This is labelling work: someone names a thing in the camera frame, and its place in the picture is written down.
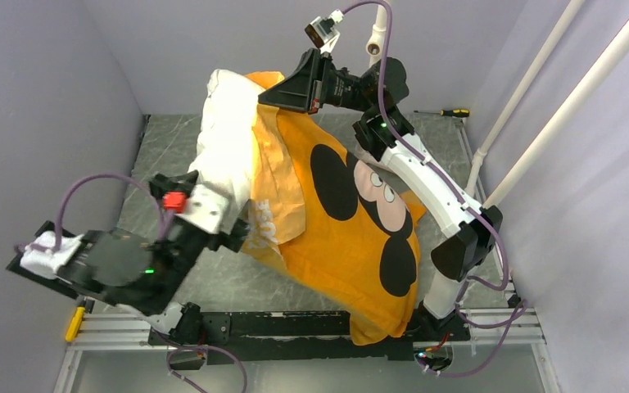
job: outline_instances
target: screwdriver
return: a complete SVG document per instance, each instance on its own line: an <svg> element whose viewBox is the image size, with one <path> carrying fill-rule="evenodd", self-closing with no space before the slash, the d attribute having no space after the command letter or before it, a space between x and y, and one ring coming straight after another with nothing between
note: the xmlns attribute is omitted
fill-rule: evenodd
<svg viewBox="0 0 629 393"><path fill-rule="evenodd" d="M464 118L464 117L468 117L470 112L468 111L468 109L446 109L443 111L439 111L439 112L427 112L427 111L414 111L416 113L431 113L434 115L440 115L440 116L445 116L445 117L458 117L458 118Z"/></svg>
<svg viewBox="0 0 629 393"><path fill-rule="evenodd" d="M78 330L80 329L81 323L83 323L83 315L93 312L94 304L95 300L79 296L78 307L76 307L74 317L71 319L69 328L66 330L66 342L72 342L75 340L76 336L78 336Z"/></svg>

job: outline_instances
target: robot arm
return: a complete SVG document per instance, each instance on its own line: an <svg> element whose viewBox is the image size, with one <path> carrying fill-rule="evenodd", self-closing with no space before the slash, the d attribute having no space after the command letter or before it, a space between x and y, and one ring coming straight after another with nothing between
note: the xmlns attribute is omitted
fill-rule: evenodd
<svg viewBox="0 0 629 393"><path fill-rule="evenodd" d="M319 29L315 31L325 31L328 27L326 24L323 27L321 20L315 20L315 23L319 23ZM326 40L313 39L313 42L319 46L318 43L326 43ZM355 138L375 160L409 185L447 237L431 252L437 272L420 308L429 313L424 318L430 323L430 328L437 330L454 316L454 305L464 280L483 262L495 243L488 230L467 209L470 207L481 212L496 230L500 228L502 214L496 207L484 210L481 203L466 195L430 156L414 127L396 106L409 95L409 89L404 66L390 57L387 59L383 92L387 117L413 149L421 151L425 160L440 168L441 173L450 179L449 184L396 140L387 128L378 104L379 69L380 62L357 77L346 68L337 70L329 52L310 49L302 55L295 72L264 91L259 96L259 103L309 114L317 112L324 104L363 112L361 119L353 124ZM465 202L457 200L457 192Z"/></svg>
<svg viewBox="0 0 629 393"><path fill-rule="evenodd" d="M63 247L53 250L48 247L53 241L45 240L54 238L54 224L46 222L7 269L65 296L119 306L173 342L195 344L202 334L200 309L172 298L205 249L224 246L239 252L249 233L242 215L230 217L232 199L218 187L197 184L197 178L193 171L151 180L153 197L174 212L165 236L155 242L119 231L87 231L78 237L64 231Z"/></svg>

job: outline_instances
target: black circle print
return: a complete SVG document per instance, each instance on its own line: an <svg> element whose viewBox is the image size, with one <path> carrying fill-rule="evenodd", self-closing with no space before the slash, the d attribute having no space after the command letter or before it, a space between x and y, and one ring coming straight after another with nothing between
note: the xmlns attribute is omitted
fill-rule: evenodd
<svg viewBox="0 0 629 393"><path fill-rule="evenodd" d="M358 184L355 181L355 168L366 174L369 184ZM380 251L379 279L382 288L392 296L402 297L409 293L411 285L416 281L416 258L408 237L413 232L413 221L408 210L404 209L404 223L395 231L386 228L378 213L384 204L395 200L390 195L390 188L380 181L364 162L359 161L350 152L346 154L346 162L331 147L323 144L314 146L310 156L310 168L314 189L319 202L327 215L337 221L347 221L358 211L359 202L363 210L375 225L389 235L387 242ZM365 200L358 187L379 187L381 194L374 201Z"/></svg>

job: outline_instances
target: red button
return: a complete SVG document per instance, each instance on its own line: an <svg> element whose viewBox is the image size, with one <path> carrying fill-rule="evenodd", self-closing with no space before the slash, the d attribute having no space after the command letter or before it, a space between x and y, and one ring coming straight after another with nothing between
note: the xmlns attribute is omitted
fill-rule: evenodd
<svg viewBox="0 0 629 393"><path fill-rule="evenodd" d="M170 191L163 196L163 206L167 210L174 210L175 213L182 213L187 204L187 196L183 192Z"/></svg>

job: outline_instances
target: clothing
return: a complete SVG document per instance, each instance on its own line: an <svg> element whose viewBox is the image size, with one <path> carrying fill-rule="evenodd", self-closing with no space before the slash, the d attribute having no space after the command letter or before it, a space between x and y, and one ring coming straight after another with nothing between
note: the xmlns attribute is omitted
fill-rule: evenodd
<svg viewBox="0 0 629 393"><path fill-rule="evenodd" d="M247 78L262 88L283 80ZM306 114L257 105L251 131L242 251L344 306L356 345L400 337L418 284L418 198L398 195Z"/></svg>

